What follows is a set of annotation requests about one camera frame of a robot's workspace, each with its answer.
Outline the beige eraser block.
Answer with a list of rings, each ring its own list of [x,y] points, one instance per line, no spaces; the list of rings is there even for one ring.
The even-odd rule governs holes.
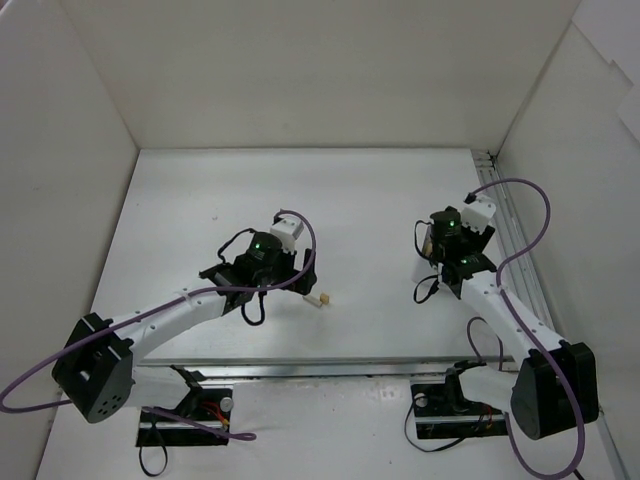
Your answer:
[[[319,298],[317,298],[317,297],[314,297],[314,296],[312,296],[312,295],[306,295],[306,296],[304,296],[304,297],[303,297],[303,299],[304,299],[307,303],[309,303],[309,304],[311,304],[311,305],[313,305],[313,306],[315,306],[315,307],[317,307],[317,308],[321,308],[321,307],[322,307],[322,302],[321,302],[321,300],[320,300]]]

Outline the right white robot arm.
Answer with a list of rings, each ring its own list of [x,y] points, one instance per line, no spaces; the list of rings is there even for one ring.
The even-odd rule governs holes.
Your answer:
[[[478,230],[453,207],[431,214],[421,253],[440,286],[486,321],[517,365],[515,375],[483,361],[458,363],[442,388],[445,405],[464,412],[483,403],[510,415],[539,440],[599,416],[596,362],[583,342],[569,343],[498,280],[483,250],[494,233]]]

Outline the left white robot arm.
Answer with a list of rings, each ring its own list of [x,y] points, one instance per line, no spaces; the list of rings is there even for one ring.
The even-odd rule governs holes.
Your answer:
[[[245,253],[200,272],[167,303],[132,318],[86,315],[67,341],[67,354],[56,361],[53,379],[91,424],[129,406],[191,418],[204,399],[202,376],[175,365],[144,368],[141,361],[197,325],[234,311],[244,314],[248,303],[262,302],[270,290],[310,294],[317,281],[313,250],[305,250],[302,269],[295,267],[303,229],[294,218],[279,217],[268,231],[252,233]]]

